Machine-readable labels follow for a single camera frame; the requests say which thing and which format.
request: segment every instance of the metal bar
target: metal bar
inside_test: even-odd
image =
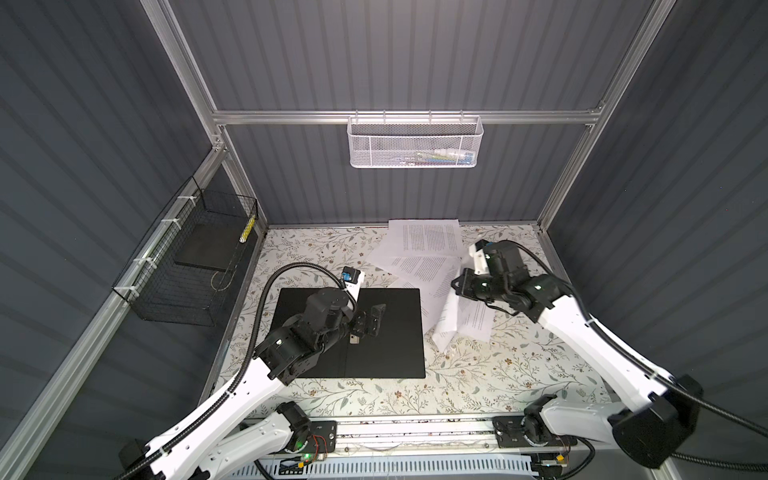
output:
[[[170,4],[163,0],[141,0],[141,6],[144,7],[147,17],[160,38],[211,144],[215,145],[220,141],[220,134],[210,113],[216,107],[203,81],[203,75],[191,54],[187,40],[180,34],[181,27],[170,9]]]
[[[463,123],[477,117],[483,124],[596,124],[599,110],[563,111],[387,111],[387,123],[408,123],[429,119],[435,123]],[[225,111],[213,113],[219,125],[246,124],[346,124],[354,121],[384,121],[384,111]]]
[[[213,112],[216,110],[216,102],[211,95],[203,74],[197,66],[197,62],[192,55],[187,39],[181,30],[181,25],[176,19],[174,10],[170,6],[169,0],[141,0],[141,5],[147,13],[157,36],[165,48],[171,64],[173,64],[176,74],[187,92],[187,96],[192,102],[192,106],[200,118],[201,124],[214,146],[223,145],[230,152],[230,158],[223,163],[224,170],[230,178],[235,193],[247,197],[258,199],[256,192],[250,184],[243,163],[237,155],[232,139],[229,134],[221,129],[214,120]],[[261,210],[259,202],[259,226],[261,231],[266,231],[269,224],[266,215]]]
[[[216,147],[205,157],[194,174],[195,181],[201,187],[208,185],[221,164],[223,154],[223,149]],[[180,196],[188,197],[196,189],[197,185],[190,180]],[[164,219],[175,218],[188,201],[186,198],[177,198],[164,215]],[[139,258],[151,255],[171,223],[159,223],[141,248]],[[118,285],[131,285],[140,269],[140,263],[133,262]],[[109,293],[64,362],[0,451],[0,478],[21,480],[25,477],[129,310],[129,305],[119,295],[114,291]]]
[[[674,7],[675,1],[654,0],[648,13],[645,15],[645,19],[637,30],[637,34],[627,50],[627,54],[622,59],[616,75],[608,85],[605,96],[603,96],[601,115],[598,122],[593,127],[589,127],[582,135],[563,173],[547,199],[541,215],[539,215],[538,219],[542,230],[546,231],[552,224],[554,216],[563,204],[563,200],[565,200],[565,196],[568,195],[568,191],[576,181],[581,168],[586,163],[595,144],[605,130],[605,126],[616,111],[621,97],[624,96],[624,92],[627,90],[634,74],[637,73],[637,69],[640,67],[640,63],[645,58],[646,53],[648,53],[651,44],[654,43],[654,39],[658,35],[659,30],[661,30],[661,26],[667,19],[672,7]]]
[[[659,468],[650,469],[653,480],[683,480],[673,458],[667,458]]]
[[[503,221],[503,220],[495,220],[495,221],[488,221],[488,222],[478,222],[478,221],[459,221],[459,225],[464,225],[467,227],[473,227],[473,226],[486,226],[486,225],[537,225],[538,223],[536,220],[513,220],[513,221]],[[286,229],[286,228],[382,228],[387,227],[389,224],[387,222],[369,222],[369,223],[282,223],[279,225],[270,225],[270,229]]]
[[[570,283],[571,279],[568,278],[568,273],[560,261],[557,250],[554,249],[554,244],[549,238],[549,234],[541,228],[536,228],[536,238],[538,239],[538,244],[541,245],[541,249],[544,251],[545,257],[547,257],[549,268],[552,269],[555,275]]]
[[[230,348],[230,341],[232,340],[232,335],[235,332],[237,321],[240,319],[240,311],[243,309],[243,303],[245,303],[245,297],[248,294],[250,282],[253,279],[253,272],[256,271],[256,264],[259,260],[259,255],[261,255],[261,247],[263,247],[265,239],[266,231],[263,233],[259,232],[259,240],[257,241],[256,248],[253,249],[253,255],[250,257],[248,268],[245,272],[245,280],[243,281],[243,285],[240,286],[240,292],[237,294],[234,308],[232,309],[230,319],[227,322],[227,328],[224,329],[224,335],[222,336],[221,342],[219,343],[219,349],[216,351],[216,356],[214,357],[213,363],[211,363],[210,371],[208,372],[208,378],[206,379],[205,386],[203,386],[202,393],[200,394],[200,401],[197,403],[198,405],[208,400],[208,397],[210,397],[210,395],[214,392],[216,380],[219,378],[224,359],[227,357],[227,351]]]
[[[456,413],[439,415],[364,415],[359,417],[319,417],[335,420],[336,456],[377,456],[452,454],[478,452],[556,452],[559,445],[534,447],[524,444],[515,449],[500,449],[494,436],[492,419],[522,412]],[[252,425],[256,419],[246,419]],[[613,443],[595,442],[596,449],[617,449]],[[577,445],[574,450],[586,449]]]

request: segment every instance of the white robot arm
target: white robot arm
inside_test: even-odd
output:
[[[675,379],[588,315],[570,284],[551,273],[531,277],[520,249],[527,250],[509,240],[470,246],[474,269],[453,281],[456,294],[503,301],[524,313],[568,344],[621,399],[587,405],[544,395],[524,410],[527,440],[544,445],[552,435],[575,435],[616,443],[634,461],[658,468],[696,426],[698,405],[679,390],[700,396],[701,387],[687,376]]]
[[[265,292],[280,273],[293,266],[308,265],[292,264],[279,269],[267,282]],[[249,349],[253,355],[247,355],[240,371],[229,382],[186,418],[150,440],[141,457],[126,462],[130,465],[117,478],[223,478],[248,460],[284,449],[292,440],[305,442],[310,421],[293,402],[282,404],[261,423],[224,437],[261,403],[314,367],[319,355],[336,342],[378,334],[386,306],[356,312],[365,274],[346,267],[343,280],[330,276],[339,288],[314,293],[303,314],[291,317],[259,346]]]

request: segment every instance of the paper sheet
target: paper sheet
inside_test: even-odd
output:
[[[381,243],[388,257],[461,257],[458,220],[390,220]]]
[[[489,342],[495,314],[496,311],[489,309],[483,302],[461,297],[458,299],[458,332]]]
[[[418,288],[422,307],[422,333],[427,333],[440,320],[442,309],[448,294],[451,291],[451,280],[455,276],[451,274],[445,282],[436,288],[419,288],[407,280],[399,278],[389,288]]]
[[[435,325],[435,332],[432,333],[432,341],[437,346],[439,352],[444,352],[456,335],[458,328],[458,301],[459,297],[454,293],[448,295],[445,301],[440,320]]]
[[[390,272],[418,288],[437,290],[445,288],[445,279],[453,275],[461,264],[458,257],[389,257],[382,248],[376,248],[367,260],[378,268]]]

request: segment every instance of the black wire cage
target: black wire cage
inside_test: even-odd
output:
[[[160,222],[169,223],[150,255],[137,258],[140,245],[124,267],[123,273],[132,263],[140,263],[135,281],[130,286],[116,283],[113,290],[144,320],[220,325],[230,318],[258,241],[258,232],[252,231],[257,201],[200,188],[186,198],[174,219],[157,221],[145,235],[146,240]],[[200,244],[201,232],[207,232],[208,243]],[[192,243],[197,249],[190,261]],[[219,266],[194,261],[195,255],[205,256],[209,248],[223,259]]]

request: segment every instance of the table surface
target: table surface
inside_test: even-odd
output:
[[[237,371],[248,346],[264,282],[286,263],[307,261],[341,272],[354,266],[366,272],[365,287],[386,287],[396,280],[366,262],[386,234],[385,227],[275,229],[267,233],[237,326],[220,371],[222,386]],[[515,240],[545,257],[527,225],[462,226],[465,245],[479,237]],[[531,275],[543,273],[523,255]],[[269,331],[282,287],[325,286],[314,270],[295,269],[273,285],[258,340]],[[253,412],[263,417],[281,402],[296,401],[309,415],[413,415],[517,412],[543,393],[560,392],[568,400],[610,402],[600,376],[570,347],[523,315],[495,315],[491,342],[457,335],[444,353],[425,337],[426,379],[297,379]]]

